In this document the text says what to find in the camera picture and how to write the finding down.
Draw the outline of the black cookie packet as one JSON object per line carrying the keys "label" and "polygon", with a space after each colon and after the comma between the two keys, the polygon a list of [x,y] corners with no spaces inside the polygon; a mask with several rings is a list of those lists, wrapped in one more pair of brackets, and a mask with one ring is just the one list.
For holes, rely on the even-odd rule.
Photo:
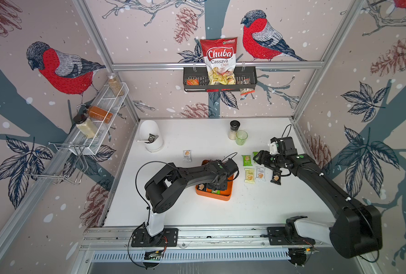
{"label": "black cookie packet", "polygon": [[281,172],[273,171],[270,182],[280,186],[281,185]]}
{"label": "black cookie packet", "polygon": [[206,191],[206,184],[199,184],[198,185],[198,190],[199,191]]}

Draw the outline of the cream yellow cookie packet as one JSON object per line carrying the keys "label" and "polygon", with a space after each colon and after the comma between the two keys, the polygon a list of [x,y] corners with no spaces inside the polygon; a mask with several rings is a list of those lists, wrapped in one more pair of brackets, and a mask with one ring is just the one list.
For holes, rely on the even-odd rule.
{"label": "cream yellow cookie packet", "polygon": [[245,169],[245,183],[255,184],[255,169]]}

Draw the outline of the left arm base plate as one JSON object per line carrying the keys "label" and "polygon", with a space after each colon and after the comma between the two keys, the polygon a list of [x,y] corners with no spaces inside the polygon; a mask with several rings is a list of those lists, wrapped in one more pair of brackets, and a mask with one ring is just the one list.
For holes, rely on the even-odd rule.
{"label": "left arm base plate", "polygon": [[150,236],[146,228],[138,228],[132,233],[131,247],[176,247],[177,228],[164,228],[156,236]]}

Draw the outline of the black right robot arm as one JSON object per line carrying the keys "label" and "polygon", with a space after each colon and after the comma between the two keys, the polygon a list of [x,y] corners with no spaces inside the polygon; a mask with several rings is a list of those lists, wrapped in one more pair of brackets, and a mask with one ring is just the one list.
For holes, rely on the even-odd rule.
{"label": "black right robot arm", "polygon": [[335,222],[329,224],[314,222],[305,216],[288,218],[284,231],[288,243],[319,240],[331,244],[347,259],[382,249],[379,210],[352,198],[325,175],[309,155],[270,155],[268,151],[260,151],[253,159],[272,171],[290,171],[318,195],[334,216]]}

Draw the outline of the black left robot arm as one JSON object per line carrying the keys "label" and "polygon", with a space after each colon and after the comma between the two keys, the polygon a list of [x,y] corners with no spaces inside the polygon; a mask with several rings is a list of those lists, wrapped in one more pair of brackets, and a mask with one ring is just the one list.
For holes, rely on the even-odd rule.
{"label": "black left robot arm", "polygon": [[189,168],[165,163],[144,187],[150,208],[145,225],[148,235],[156,237],[163,233],[165,212],[174,206],[186,188],[207,184],[211,190],[225,190],[229,178],[238,174],[237,163],[232,158]]}

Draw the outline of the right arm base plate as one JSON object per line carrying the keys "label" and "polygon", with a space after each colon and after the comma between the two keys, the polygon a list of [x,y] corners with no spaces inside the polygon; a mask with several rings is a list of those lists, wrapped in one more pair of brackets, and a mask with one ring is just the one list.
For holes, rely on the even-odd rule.
{"label": "right arm base plate", "polygon": [[314,239],[299,236],[296,230],[285,226],[267,227],[266,233],[270,245],[308,245],[316,244]]}

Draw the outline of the orange storage box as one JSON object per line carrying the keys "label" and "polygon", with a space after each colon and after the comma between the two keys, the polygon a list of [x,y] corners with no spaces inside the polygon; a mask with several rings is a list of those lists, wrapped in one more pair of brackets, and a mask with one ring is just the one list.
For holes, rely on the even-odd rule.
{"label": "orange storage box", "polygon": [[196,190],[197,195],[200,195],[200,196],[205,196],[207,198],[213,198],[213,199],[217,199],[217,200],[229,201],[231,198],[232,191],[233,191],[233,183],[234,183],[233,179],[234,179],[234,175],[232,175],[229,178],[228,188],[224,191],[212,190],[207,187],[206,187],[206,191],[199,191],[198,185],[195,186],[195,190]]}

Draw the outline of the white cookie packet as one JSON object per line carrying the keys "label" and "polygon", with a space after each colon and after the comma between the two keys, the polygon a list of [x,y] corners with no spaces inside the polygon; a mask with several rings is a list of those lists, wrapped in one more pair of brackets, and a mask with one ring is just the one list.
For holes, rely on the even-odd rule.
{"label": "white cookie packet", "polygon": [[266,169],[263,167],[256,168],[256,181],[265,182],[266,181]]}
{"label": "white cookie packet", "polygon": [[183,161],[184,162],[191,162],[191,150],[183,150]]}

